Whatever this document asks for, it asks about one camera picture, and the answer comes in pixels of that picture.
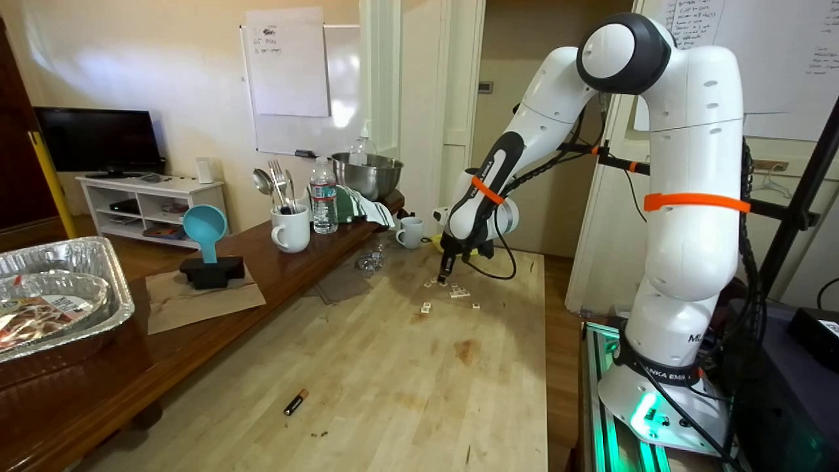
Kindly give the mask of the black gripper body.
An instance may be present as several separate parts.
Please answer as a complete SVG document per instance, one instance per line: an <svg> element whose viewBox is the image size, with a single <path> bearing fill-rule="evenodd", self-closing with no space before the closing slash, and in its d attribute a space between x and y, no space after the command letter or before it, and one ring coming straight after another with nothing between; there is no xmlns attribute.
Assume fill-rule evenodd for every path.
<svg viewBox="0 0 839 472"><path fill-rule="evenodd" d="M490 241L468 241L468 237L454 237L447 232L441 235L441 270L451 272L456 258L468 258L471 251L482 256L493 256L493 243Z"/></svg>

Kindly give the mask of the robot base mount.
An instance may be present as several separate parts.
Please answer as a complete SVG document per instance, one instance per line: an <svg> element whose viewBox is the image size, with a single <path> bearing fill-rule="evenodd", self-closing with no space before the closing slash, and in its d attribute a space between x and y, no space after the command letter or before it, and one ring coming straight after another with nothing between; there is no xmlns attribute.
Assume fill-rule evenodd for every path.
<svg viewBox="0 0 839 472"><path fill-rule="evenodd" d="M597 380L597 399L640 441L675 451L718 455L725 441L729 410L708 382L652 382L642 372L616 363Z"/></svg>

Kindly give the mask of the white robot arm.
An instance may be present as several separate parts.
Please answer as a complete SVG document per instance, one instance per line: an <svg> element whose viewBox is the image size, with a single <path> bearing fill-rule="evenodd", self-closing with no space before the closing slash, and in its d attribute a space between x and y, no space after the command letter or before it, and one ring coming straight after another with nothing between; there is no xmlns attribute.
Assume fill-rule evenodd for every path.
<svg viewBox="0 0 839 472"><path fill-rule="evenodd" d="M742 198L742 77L724 47L675 47L648 15L621 12L581 43L545 54L484 163L447 207L447 262L515 224L510 178L558 151L597 95L636 95L650 114L644 272L623 340L642 359L694 362L721 289L733 278Z"/></svg>

